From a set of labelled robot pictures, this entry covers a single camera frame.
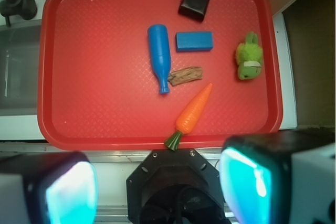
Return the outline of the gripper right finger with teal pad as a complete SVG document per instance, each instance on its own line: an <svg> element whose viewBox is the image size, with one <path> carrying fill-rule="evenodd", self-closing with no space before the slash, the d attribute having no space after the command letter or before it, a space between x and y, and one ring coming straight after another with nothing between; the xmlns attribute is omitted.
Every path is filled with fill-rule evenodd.
<svg viewBox="0 0 336 224"><path fill-rule="evenodd" d="M231 136L219 179L239 223L335 223L335 133Z"/></svg>

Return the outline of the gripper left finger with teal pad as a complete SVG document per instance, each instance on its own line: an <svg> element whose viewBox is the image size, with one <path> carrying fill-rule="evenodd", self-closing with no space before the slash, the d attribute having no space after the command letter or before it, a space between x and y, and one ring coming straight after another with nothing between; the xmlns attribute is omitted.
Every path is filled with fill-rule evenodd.
<svg viewBox="0 0 336 224"><path fill-rule="evenodd" d="M1 223L94 223L98 181L81 152L1 157Z"/></svg>

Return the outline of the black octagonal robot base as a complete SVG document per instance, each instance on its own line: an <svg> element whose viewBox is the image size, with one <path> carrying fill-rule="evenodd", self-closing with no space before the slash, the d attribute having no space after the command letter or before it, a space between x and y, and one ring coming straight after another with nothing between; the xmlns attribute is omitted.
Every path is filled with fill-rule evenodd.
<svg viewBox="0 0 336 224"><path fill-rule="evenodd" d="M230 223L219 172L194 149L153 150L126 187L131 223Z"/></svg>

